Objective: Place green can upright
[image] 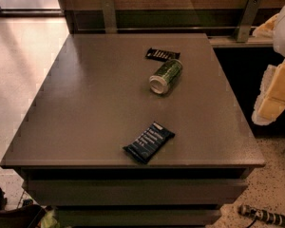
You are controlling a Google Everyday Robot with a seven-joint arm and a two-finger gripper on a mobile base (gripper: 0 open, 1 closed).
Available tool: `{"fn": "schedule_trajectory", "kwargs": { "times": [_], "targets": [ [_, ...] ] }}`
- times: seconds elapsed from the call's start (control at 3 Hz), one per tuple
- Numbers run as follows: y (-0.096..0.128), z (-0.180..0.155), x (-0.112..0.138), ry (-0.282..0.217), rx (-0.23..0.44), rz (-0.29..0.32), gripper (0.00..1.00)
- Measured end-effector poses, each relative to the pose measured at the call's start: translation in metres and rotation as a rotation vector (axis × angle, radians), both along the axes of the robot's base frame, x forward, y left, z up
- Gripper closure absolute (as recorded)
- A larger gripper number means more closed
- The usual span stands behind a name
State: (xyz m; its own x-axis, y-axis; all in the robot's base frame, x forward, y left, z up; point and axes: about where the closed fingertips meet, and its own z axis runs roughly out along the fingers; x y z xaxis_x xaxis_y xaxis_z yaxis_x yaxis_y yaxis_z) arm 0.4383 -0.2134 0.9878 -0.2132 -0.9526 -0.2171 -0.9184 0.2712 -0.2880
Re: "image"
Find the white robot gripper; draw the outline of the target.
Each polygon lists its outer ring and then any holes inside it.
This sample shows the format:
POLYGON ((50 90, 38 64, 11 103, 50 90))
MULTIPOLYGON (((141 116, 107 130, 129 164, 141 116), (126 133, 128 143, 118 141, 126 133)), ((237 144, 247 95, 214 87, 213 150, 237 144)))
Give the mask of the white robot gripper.
MULTIPOLYGON (((279 13, 258 26, 253 36, 273 37, 274 51, 285 57, 285 5, 279 13)), ((268 125, 285 110, 285 60, 278 66, 267 66, 259 90, 252 121, 257 125, 268 125)))

